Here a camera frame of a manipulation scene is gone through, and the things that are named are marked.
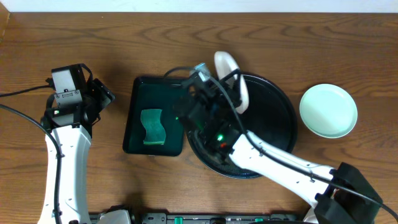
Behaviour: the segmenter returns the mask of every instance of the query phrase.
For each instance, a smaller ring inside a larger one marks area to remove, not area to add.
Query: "wood grain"
[[[308,205],[267,178],[235,180],[206,168],[185,141],[178,157],[122,150],[132,84],[179,65],[230,52],[243,70],[276,83],[296,112],[310,86],[333,83],[358,107],[358,123],[341,139],[312,134],[298,119],[294,154],[361,170],[398,210],[398,15],[15,13],[0,45],[0,92],[43,85],[52,68],[86,63],[116,94],[93,128],[87,169],[91,212],[127,203],[137,212],[305,213]],[[1,98],[39,120],[50,90]],[[44,135],[0,111],[0,222],[35,223],[45,190]],[[392,223],[380,212],[377,223]]]

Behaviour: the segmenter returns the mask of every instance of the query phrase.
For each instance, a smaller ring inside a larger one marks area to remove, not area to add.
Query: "green sponge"
[[[166,131],[160,123],[161,109],[141,111],[141,123],[146,130],[144,145],[162,145],[166,141]]]

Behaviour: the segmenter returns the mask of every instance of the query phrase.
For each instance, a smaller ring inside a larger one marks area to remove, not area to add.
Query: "green tray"
[[[172,88],[184,79],[138,77],[134,80],[124,133],[123,151],[128,154],[177,156],[182,151],[183,127],[172,111],[172,105],[188,90]],[[164,144],[145,145],[146,130],[141,123],[141,111],[161,109],[160,123],[165,129]]]

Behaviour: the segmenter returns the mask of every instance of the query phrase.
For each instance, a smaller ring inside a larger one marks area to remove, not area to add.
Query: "black cable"
[[[44,129],[44,127],[41,124],[39,124],[37,121],[35,121],[30,116],[27,116],[26,114],[21,113],[18,110],[12,109],[12,108],[10,108],[8,106],[5,106],[5,105],[2,105],[2,104],[0,104],[0,108],[8,110],[11,113],[17,114],[17,115],[27,119],[28,121],[30,121],[34,125],[36,125],[38,128],[40,128],[40,130],[42,130],[50,138],[50,140],[54,144],[55,150],[57,152],[57,156],[56,156],[57,157],[57,169],[55,171],[54,210],[53,210],[53,214],[55,216],[55,223],[56,224],[61,224],[60,208],[59,208],[59,190],[60,190],[62,152],[61,152],[61,149],[60,149],[57,141],[54,139],[54,137],[46,129]]]
[[[192,68],[192,67],[176,67],[176,68],[173,68],[173,69],[169,70],[168,72],[166,72],[166,74],[165,74],[164,77],[166,77],[167,75],[169,75],[170,73],[172,73],[172,72],[174,72],[174,71],[177,71],[177,70],[188,70],[188,68],[190,68],[190,70],[194,70],[194,71],[196,71],[196,72],[200,72],[200,71],[198,71],[197,69]],[[394,212],[394,211],[393,211],[391,208],[389,208],[387,205],[385,205],[385,204],[383,204],[383,203],[381,203],[381,202],[378,202],[377,200],[374,200],[374,199],[371,198],[371,197],[368,197],[368,196],[363,195],[363,194],[361,194],[361,193],[358,193],[358,192],[356,192],[356,191],[354,191],[354,190],[351,190],[351,189],[349,189],[349,188],[347,188],[347,187],[344,187],[344,186],[342,186],[342,185],[340,185],[340,184],[333,183],[332,181],[330,181],[330,180],[328,180],[328,179],[326,179],[326,178],[320,177],[320,176],[318,176],[318,175],[316,175],[316,174],[314,174],[314,173],[307,172],[307,171],[304,171],[304,170],[302,170],[302,169],[296,168],[296,167],[294,167],[294,166],[292,166],[292,165],[290,165],[290,164],[288,164],[288,163],[286,163],[286,162],[284,162],[284,161],[282,161],[282,160],[280,160],[280,159],[278,159],[278,158],[276,158],[276,157],[274,157],[274,156],[268,154],[267,151],[264,150],[262,147],[258,147],[257,144],[254,143],[254,141],[253,141],[253,140],[251,139],[251,137],[249,136],[248,131],[246,130],[246,128],[244,128],[243,123],[242,123],[242,121],[241,121],[241,119],[240,119],[240,117],[239,117],[239,115],[238,115],[238,112],[236,111],[236,109],[235,109],[235,107],[234,107],[234,105],[233,105],[233,103],[232,103],[232,101],[231,101],[231,98],[228,96],[228,94],[227,94],[227,92],[225,91],[225,89],[224,89],[224,88],[221,86],[221,84],[220,84],[217,80],[215,80],[212,76],[209,76],[209,80],[210,80],[214,85],[216,85],[217,88],[222,92],[222,94],[224,95],[226,101],[228,102],[228,104],[229,104],[229,106],[230,106],[230,108],[231,108],[231,110],[232,110],[232,112],[233,112],[233,114],[234,114],[234,117],[235,117],[236,121],[238,122],[238,125],[239,125],[239,128],[240,128],[241,132],[245,135],[245,137],[248,139],[248,141],[250,142],[250,144],[252,144],[253,147],[256,148],[261,154],[263,154],[264,156],[268,157],[268,158],[271,159],[272,161],[274,161],[274,162],[276,162],[276,163],[278,163],[278,164],[280,164],[280,165],[282,165],[282,166],[285,166],[285,167],[287,167],[287,168],[289,168],[289,169],[292,169],[292,170],[294,170],[294,171],[296,171],[296,172],[298,172],[298,173],[300,173],[300,174],[306,175],[306,176],[310,177],[311,179],[319,180],[319,181],[321,181],[321,182],[324,182],[324,183],[326,183],[326,184],[329,184],[329,185],[333,186],[333,187],[336,188],[336,189],[344,190],[345,192],[354,194],[354,195],[356,195],[356,196],[358,196],[358,197],[361,197],[361,198],[363,198],[363,199],[365,199],[365,200],[368,200],[368,201],[370,201],[370,202],[372,202],[372,203],[375,203],[377,206],[383,208],[385,211],[387,211],[388,213],[390,213],[390,214],[396,219],[396,221],[397,221],[397,223],[398,223],[398,214],[396,214],[396,212]]]
[[[18,95],[18,94],[21,94],[21,93],[26,93],[26,92],[29,92],[29,91],[32,91],[32,90],[38,90],[38,89],[41,89],[41,88],[52,88],[52,86],[50,86],[50,85],[42,85],[42,86],[29,88],[29,89],[26,89],[26,90],[16,91],[16,92],[13,92],[13,93],[3,93],[3,94],[0,94],[0,97],[14,96],[14,95]]]

